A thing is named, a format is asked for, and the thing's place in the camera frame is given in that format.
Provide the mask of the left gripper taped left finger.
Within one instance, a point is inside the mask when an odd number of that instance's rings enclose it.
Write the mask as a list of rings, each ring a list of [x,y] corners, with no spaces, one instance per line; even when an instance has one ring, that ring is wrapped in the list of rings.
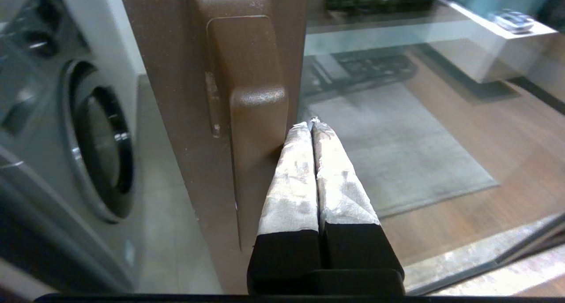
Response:
[[[307,292],[309,273],[320,269],[319,219],[311,130],[288,132],[268,189],[247,270],[251,295]]]

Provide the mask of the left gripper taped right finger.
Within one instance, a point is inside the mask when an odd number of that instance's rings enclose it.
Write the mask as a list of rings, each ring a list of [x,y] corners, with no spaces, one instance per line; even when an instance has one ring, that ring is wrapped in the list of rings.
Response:
[[[404,269],[335,130],[314,119],[311,134],[327,267],[391,269],[403,279]]]

